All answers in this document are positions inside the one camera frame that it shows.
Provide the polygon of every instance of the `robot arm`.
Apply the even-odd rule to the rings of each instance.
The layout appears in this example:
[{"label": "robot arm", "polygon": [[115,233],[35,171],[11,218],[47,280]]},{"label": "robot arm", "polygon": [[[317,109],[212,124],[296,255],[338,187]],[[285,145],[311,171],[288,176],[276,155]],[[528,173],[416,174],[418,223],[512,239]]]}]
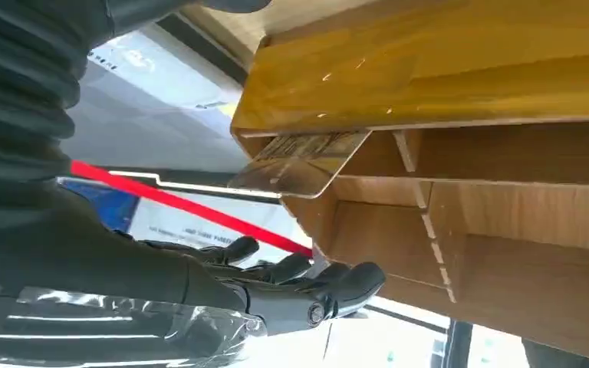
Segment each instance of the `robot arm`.
[{"label": "robot arm", "polygon": [[[242,271],[226,264],[235,256],[224,251],[182,254],[109,232],[85,199],[55,182],[68,173],[69,158],[59,140],[73,134],[74,123],[64,110],[79,100],[88,51],[186,2],[0,2],[3,295],[16,297],[35,286],[219,307],[260,316],[273,334],[311,328],[354,311],[384,282],[375,264],[360,264],[330,279],[275,284],[283,275],[278,265]],[[205,5],[250,12],[267,3],[207,0]]]}]

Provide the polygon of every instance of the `window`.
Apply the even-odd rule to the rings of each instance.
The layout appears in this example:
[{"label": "window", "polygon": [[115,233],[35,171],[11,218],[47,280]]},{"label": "window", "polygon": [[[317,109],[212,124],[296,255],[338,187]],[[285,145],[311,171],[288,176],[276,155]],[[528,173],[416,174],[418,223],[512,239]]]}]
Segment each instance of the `window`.
[{"label": "window", "polygon": [[352,318],[333,322],[324,366],[441,367],[450,319],[374,299]]},{"label": "window", "polygon": [[473,326],[468,368],[529,368],[520,337]]}]

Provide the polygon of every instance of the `clear plastic wrap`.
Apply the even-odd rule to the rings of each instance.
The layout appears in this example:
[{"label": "clear plastic wrap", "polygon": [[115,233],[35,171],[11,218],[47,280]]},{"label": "clear plastic wrap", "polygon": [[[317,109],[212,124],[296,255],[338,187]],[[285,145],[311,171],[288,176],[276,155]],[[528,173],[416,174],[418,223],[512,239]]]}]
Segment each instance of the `clear plastic wrap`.
[{"label": "clear plastic wrap", "polygon": [[0,367],[220,367],[267,335],[232,310],[25,288],[0,296]]}]

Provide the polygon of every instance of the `red stripe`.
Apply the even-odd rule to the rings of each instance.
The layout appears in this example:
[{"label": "red stripe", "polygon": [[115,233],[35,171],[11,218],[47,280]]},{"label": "red stripe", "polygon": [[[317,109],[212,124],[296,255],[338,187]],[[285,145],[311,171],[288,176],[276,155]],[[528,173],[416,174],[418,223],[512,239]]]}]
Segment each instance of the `red stripe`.
[{"label": "red stripe", "polygon": [[180,198],[161,190],[147,186],[132,179],[124,178],[122,176],[115,176],[109,174],[106,170],[98,169],[87,163],[81,161],[73,161],[71,163],[71,172],[77,176],[83,176],[88,179],[98,180],[104,182],[109,186],[119,189],[123,192],[134,194],[135,196],[152,199],[153,201],[169,205],[176,209],[182,209],[188,213],[192,213],[205,220],[209,220],[218,225],[225,226],[243,235],[249,235],[261,242],[272,244],[284,251],[299,252],[308,257],[312,257],[312,251],[294,241],[283,237],[274,232],[259,228],[249,222],[242,221],[239,218],[226,215],[215,209],[211,209],[204,205],[189,201],[188,199]]}]

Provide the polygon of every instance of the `wooden shelf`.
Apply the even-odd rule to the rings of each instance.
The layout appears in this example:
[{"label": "wooden shelf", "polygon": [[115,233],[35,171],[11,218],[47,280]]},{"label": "wooden shelf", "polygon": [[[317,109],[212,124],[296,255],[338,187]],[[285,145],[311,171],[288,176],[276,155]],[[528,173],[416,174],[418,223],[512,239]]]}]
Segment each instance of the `wooden shelf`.
[{"label": "wooden shelf", "polygon": [[381,296],[589,357],[589,250],[470,235],[461,294],[389,278]]},{"label": "wooden shelf", "polygon": [[420,211],[414,207],[339,202],[327,256],[377,263],[388,274],[444,287]]},{"label": "wooden shelf", "polygon": [[320,249],[378,263],[385,297],[589,357],[589,2],[414,3],[272,35],[232,132],[254,156],[370,130],[321,196],[282,199]]}]

